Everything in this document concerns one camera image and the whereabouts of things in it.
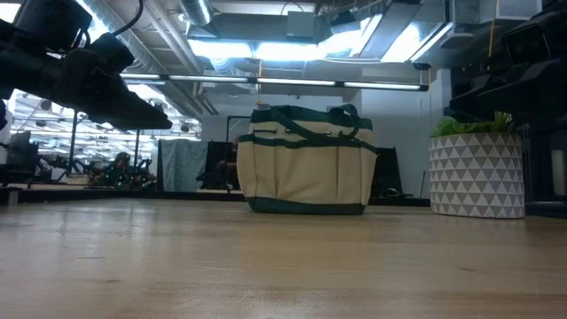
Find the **distant black robot station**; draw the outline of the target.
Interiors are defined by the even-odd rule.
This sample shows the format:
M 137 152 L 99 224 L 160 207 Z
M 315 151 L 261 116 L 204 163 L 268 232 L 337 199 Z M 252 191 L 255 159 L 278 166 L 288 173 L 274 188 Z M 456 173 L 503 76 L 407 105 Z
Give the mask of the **distant black robot station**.
M 142 159 L 138 164 L 130 164 L 131 156 L 120 152 L 103 168 L 92 168 L 89 172 L 89 186 L 115 187 L 131 190 L 151 190 L 155 188 L 156 177 L 150 172 L 151 159 Z

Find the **grey cloth cover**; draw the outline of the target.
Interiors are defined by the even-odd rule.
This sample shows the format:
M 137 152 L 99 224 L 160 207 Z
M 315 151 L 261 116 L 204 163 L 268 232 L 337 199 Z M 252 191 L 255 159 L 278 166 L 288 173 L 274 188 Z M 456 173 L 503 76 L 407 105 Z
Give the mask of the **grey cloth cover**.
M 175 139 L 160 145 L 164 191 L 195 192 L 197 177 L 205 172 L 208 142 Z

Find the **beige green gardening tote bag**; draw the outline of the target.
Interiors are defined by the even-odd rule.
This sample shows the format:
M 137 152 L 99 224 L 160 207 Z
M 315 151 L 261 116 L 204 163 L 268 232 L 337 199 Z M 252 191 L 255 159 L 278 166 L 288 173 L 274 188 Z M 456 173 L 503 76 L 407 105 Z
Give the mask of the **beige green gardening tote bag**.
M 377 161 L 372 122 L 354 105 L 255 110 L 237 145 L 237 177 L 258 213 L 360 215 Z

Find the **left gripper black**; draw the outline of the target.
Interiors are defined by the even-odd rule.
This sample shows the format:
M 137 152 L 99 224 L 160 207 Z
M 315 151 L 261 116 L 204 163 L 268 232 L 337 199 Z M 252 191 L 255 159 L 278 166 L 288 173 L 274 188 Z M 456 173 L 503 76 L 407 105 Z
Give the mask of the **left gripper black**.
M 121 130 L 171 128 L 120 77 L 134 61 L 128 48 L 111 33 L 92 41 L 91 21 L 74 0 L 24 0 L 12 22 L 12 88 Z

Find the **black cabinet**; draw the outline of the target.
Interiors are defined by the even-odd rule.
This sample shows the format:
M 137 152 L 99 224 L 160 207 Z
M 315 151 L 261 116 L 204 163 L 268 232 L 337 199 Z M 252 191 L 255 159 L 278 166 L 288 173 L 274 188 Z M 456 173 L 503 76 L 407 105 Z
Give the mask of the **black cabinet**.
M 567 204 L 567 127 L 526 130 L 524 184 L 529 203 Z

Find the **black aluminium table frame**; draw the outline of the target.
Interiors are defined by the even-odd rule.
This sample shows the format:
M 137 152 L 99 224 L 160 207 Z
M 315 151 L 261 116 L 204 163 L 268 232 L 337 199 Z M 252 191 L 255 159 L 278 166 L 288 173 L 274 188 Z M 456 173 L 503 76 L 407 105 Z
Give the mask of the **black aluminium table frame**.
M 306 201 L 293 199 L 265 198 L 265 197 L 245 197 L 235 191 L 227 192 L 172 192 L 172 191 L 134 191 L 119 189 L 82 189 L 82 190 L 57 190 L 57 189 L 21 189 L 17 187 L 0 187 L 0 206 L 8 206 L 10 203 L 42 203 L 74 201 L 74 200 L 95 200 L 95 199 L 164 199 L 164 200 L 196 200 L 196 201 L 221 201 L 221 202 L 247 202 L 258 201 L 284 201 L 290 203 L 314 204 Z M 371 198 L 366 204 L 360 201 L 339 202 L 336 199 L 326 200 L 316 205 L 365 205 L 365 206 L 416 206 L 427 207 L 431 202 L 427 198 Z

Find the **silver ceiling duct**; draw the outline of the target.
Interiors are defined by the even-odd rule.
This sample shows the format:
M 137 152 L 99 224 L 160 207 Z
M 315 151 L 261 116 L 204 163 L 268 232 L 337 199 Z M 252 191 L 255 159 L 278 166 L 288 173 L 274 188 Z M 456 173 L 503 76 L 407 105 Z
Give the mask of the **silver ceiling duct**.
M 191 25 L 205 26 L 214 16 L 210 0 L 178 0 L 183 14 Z

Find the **succulent in triangle-patterned pot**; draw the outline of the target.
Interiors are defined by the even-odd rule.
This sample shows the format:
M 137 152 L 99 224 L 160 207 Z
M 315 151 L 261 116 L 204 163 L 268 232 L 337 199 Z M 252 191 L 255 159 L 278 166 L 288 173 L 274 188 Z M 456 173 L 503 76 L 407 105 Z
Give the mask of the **succulent in triangle-patterned pot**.
M 493 121 L 446 117 L 429 142 L 430 202 L 435 214 L 489 219 L 524 217 L 522 140 L 507 113 Z

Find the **long LED light bar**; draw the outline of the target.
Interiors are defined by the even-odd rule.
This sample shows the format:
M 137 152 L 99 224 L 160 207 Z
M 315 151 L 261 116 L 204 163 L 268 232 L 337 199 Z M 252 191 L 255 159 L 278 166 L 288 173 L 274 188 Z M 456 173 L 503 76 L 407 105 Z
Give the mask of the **long LED light bar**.
M 150 82 L 212 82 L 230 84 L 270 84 L 270 85 L 293 85 L 313 86 L 346 89 L 376 89 L 376 90 L 399 90 L 399 91 L 427 91 L 425 84 L 404 84 L 390 82 L 344 82 L 329 80 L 308 80 L 271 77 L 243 77 L 243 76 L 218 76 L 218 75 L 183 75 L 183 74 L 121 74 L 124 80 L 142 80 Z

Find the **black panel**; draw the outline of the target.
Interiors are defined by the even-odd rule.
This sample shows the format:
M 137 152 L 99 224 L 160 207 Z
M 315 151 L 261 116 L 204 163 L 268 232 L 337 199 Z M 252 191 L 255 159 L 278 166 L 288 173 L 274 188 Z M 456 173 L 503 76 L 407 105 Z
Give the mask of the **black panel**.
M 202 189 L 239 191 L 237 143 L 209 142 L 205 171 L 198 179 Z
M 403 189 L 396 148 L 377 148 L 371 185 L 372 198 L 401 198 Z

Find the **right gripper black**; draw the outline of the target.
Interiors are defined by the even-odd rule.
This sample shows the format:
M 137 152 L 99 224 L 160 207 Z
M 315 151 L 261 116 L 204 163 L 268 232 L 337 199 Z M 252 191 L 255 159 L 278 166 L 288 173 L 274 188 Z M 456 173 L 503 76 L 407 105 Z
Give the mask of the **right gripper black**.
M 546 4 L 542 12 L 510 29 L 501 44 L 511 63 L 539 63 L 489 90 L 489 75 L 458 83 L 448 115 L 459 123 L 491 121 L 491 110 L 529 121 L 563 117 L 567 113 L 567 59 L 562 59 L 567 58 L 567 0 Z

